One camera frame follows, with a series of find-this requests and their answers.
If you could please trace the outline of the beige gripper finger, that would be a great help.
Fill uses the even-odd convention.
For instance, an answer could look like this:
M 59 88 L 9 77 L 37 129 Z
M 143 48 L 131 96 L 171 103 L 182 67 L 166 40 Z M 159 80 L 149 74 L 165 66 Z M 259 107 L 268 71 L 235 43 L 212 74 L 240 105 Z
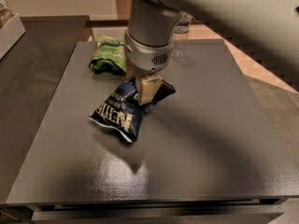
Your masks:
M 138 103 L 145 105 L 151 102 L 162 83 L 163 78 L 158 73 L 137 77 L 135 84 L 138 92 Z
M 126 66 L 126 80 L 130 81 L 136 77 L 136 71 L 131 65 Z

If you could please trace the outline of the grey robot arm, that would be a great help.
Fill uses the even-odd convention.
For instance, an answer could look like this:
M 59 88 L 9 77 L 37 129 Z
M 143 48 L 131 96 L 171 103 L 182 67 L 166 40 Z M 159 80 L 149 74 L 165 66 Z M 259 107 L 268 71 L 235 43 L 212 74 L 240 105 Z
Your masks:
M 175 26 L 185 13 L 229 40 L 297 89 L 299 0 L 132 0 L 125 55 L 140 74 L 168 66 Z

